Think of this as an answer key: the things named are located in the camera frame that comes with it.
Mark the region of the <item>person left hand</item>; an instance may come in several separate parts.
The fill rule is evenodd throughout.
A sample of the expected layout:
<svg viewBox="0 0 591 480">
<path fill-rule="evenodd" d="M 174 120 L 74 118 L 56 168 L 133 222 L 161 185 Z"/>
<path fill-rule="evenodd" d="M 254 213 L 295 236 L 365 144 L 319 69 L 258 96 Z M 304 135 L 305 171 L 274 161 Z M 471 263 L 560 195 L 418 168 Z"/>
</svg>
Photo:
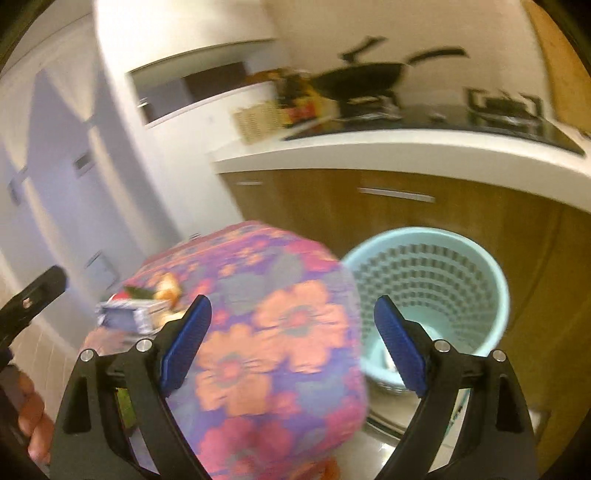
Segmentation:
<svg viewBox="0 0 591 480">
<path fill-rule="evenodd" d="M 51 461 L 51 443 L 54 423 L 45 412 L 45 403 L 36 391 L 33 381 L 22 371 L 19 372 L 18 385 L 24 401 L 18 413 L 18 425 L 29 440 L 28 454 L 41 465 Z"/>
</svg>

